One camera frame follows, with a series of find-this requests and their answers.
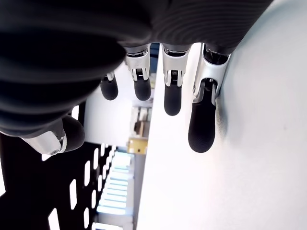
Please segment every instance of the black fingertip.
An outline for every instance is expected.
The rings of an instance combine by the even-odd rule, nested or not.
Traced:
[[[181,109],[181,87],[165,86],[164,110],[170,116],[175,116]]]
[[[189,125],[189,145],[199,153],[207,152],[215,137],[215,106],[211,102],[193,103]]]
[[[104,77],[100,84],[101,93],[109,101],[112,101],[118,96],[118,86],[116,82],[116,78],[109,81],[107,77]]]
[[[83,145],[85,131],[81,123],[67,115],[63,118],[63,129],[66,133],[67,146],[65,152],[75,150]]]
[[[148,100],[152,93],[149,79],[134,81],[134,91],[140,101]]]

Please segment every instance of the wall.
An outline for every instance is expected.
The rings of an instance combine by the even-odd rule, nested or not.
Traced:
[[[142,192],[144,168],[145,168],[146,155],[135,154],[134,155],[134,204],[133,204],[133,229],[137,227],[140,197]]]
[[[190,52],[175,117],[164,112],[159,60],[138,230],[307,229],[306,12],[305,0],[277,0],[248,32],[204,154],[188,144],[200,46]]]
[[[87,99],[85,108],[85,140],[92,143],[126,146],[129,137],[133,80],[128,67],[122,63],[115,70],[118,96],[113,101],[106,100],[100,87]]]

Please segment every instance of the black pegboard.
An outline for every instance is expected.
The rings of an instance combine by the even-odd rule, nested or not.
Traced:
[[[84,121],[85,104],[79,107],[79,119]],[[49,230],[48,216],[57,209],[61,230],[83,230],[83,213],[89,208],[91,229],[102,189],[98,178],[106,164],[111,146],[101,156],[101,145],[85,142],[79,149],[42,161],[37,153],[20,138],[0,134],[0,158],[6,193],[0,197],[0,229]],[[98,149],[98,167],[93,168],[94,151]],[[84,185],[84,167],[90,162],[90,181]],[[70,184],[76,179],[77,204],[71,209]],[[92,192],[96,203],[92,208]]]

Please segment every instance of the silver joint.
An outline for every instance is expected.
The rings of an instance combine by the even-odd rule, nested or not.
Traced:
[[[199,92],[198,92],[196,98],[193,100],[193,103],[199,103],[199,102],[202,101],[203,93],[204,93],[205,90],[206,90],[206,84],[205,84],[205,82],[202,82],[201,86],[200,86],[200,89],[199,89]],[[211,102],[212,102],[212,104],[214,106],[216,106],[215,93],[216,93],[216,84],[213,82],[212,94],[211,94]]]
[[[66,134],[58,139],[52,131],[43,133],[35,138],[22,139],[37,152],[51,156],[64,152],[67,146]]]
[[[205,47],[206,45],[202,43],[201,53],[200,53],[200,57],[198,60],[198,66],[197,66],[197,71],[196,71],[196,76],[195,76],[195,81],[194,81],[194,86],[193,86],[193,94],[195,98],[198,97],[199,90],[201,88],[201,81],[205,78],[209,78],[217,82],[216,91],[215,91],[215,98],[217,98],[217,96],[220,93],[220,89],[221,89],[222,82],[224,79],[226,67],[227,67],[230,57],[228,57],[228,60],[222,65],[212,64],[208,62],[203,55],[203,51]]]
[[[110,72],[110,73],[107,73],[107,74],[105,75],[105,77],[107,77],[107,79],[108,79],[109,81],[112,81],[112,80],[114,79],[114,77],[115,77],[114,71],[112,71],[112,72]]]
[[[183,52],[172,51],[166,49],[162,45],[163,49],[163,73],[164,82],[166,86],[171,85],[172,75],[174,70],[177,74],[177,86],[181,87],[183,83],[183,76],[186,73],[186,66],[188,61],[189,50]]]
[[[126,62],[134,81],[137,81],[138,77],[140,76],[143,77],[144,81],[149,79],[149,69],[150,69],[149,45],[142,52],[133,53],[133,54],[127,53]]]

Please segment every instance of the robotic hand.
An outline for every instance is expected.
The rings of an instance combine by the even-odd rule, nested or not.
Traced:
[[[136,96],[149,99],[152,42],[162,43],[164,105],[174,116],[189,49],[201,42],[188,139],[193,150],[206,152],[214,142],[215,99],[229,57],[271,2],[2,0],[0,132],[42,154],[78,148],[84,130],[67,113],[99,85],[114,100],[114,69],[124,58]]]

